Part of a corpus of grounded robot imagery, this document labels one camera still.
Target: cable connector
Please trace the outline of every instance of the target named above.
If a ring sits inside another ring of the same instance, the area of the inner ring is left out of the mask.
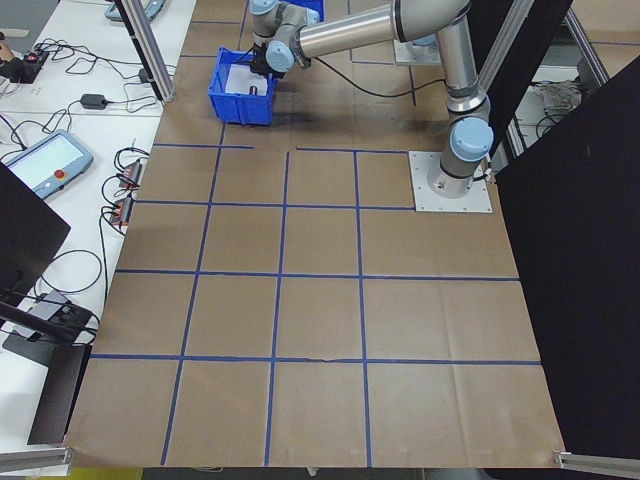
[[[138,70],[138,78],[140,79],[140,83],[149,83],[149,74],[144,68]]]
[[[126,190],[135,190],[140,186],[140,177],[142,176],[142,163],[140,160],[136,160],[130,163],[122,171],[120,177],[120,188]]]
[[[118,227],[126,227],[129,225],[131,213],[133,212],[133,197],[130,195],[115,202],[114,212],[109,218],[109,223]]]

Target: black curtain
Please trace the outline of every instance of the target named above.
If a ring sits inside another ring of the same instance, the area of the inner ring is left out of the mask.
[[[638,85],[640,58],[497,176],[549,391],[575,454],[640,458]]]
[[[513,3],[514,0],[472,0],[469,28],[478,71],[482,70]],[[572,0],[536,0],[533,4],[488,92],[491,99],[489,124],[495,133],[491,153],[504,139],[507,127],[571,3]]]

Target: black panel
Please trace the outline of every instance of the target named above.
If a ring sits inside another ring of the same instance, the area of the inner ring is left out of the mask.
[[[0,299],[4,290],[27,293],[64,242],[70,227],[0,164]],[[6,303],[22,300],[9,296]]]
[[[549,49],[573,0],[536,0],[511,50],[489,89],[495,133],[491,153],[504,139],[507,127]],[[469,27],[480,71],[495,42],[512,0],[474,0]]]
[[[90,353],[91,347],[55,347],[29,445],[62,443]]]
[[[478,73],[489,56],[514,0],[473,0],[469,10],[469,30]]]
[[[640,59],[497,176],[554,407],[576,454],[640,458],[638,85]]]

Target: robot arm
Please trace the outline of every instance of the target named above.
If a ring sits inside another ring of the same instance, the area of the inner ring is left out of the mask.
[[[479,85],[467,22],[470,0],[392,0],[323,23],[315,23],[306,9],[278,0],[251,0],[250,5],[254,58],[260,58],[263,51],[269,71],[280,76],[296,61],[307,68],[314,57],[436,33],[451,125],[440,165],[430,172],[430,187],[448,198],[466,194],[476,167],[493,143],[493,131],[487,123],[489,100]]]

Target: metal bracket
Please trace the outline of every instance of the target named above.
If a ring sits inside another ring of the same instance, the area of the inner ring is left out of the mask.
[[[397,65],[442,65],[440,49],[432,47],[413,47],[411,43],[393,41],[393,51]]]
[[[67,447],[48,448],[31,452],[0,453],[0,473],[70,465],[73,461],[74,453],[73,449]]]
[[[555,460],[564,470],[640,479],[640,460],[573,455],[569,452],[556,452]]]
[[[471,184],[471,189],[462,198],[451,200],[435,193],[428,185],[427,173],[433,164],[440,161],[441,152],[409,152],[411,183],[417,212],[493,213],[491,199],[484,180]],[[482,176],[478,167],[475,176]]]

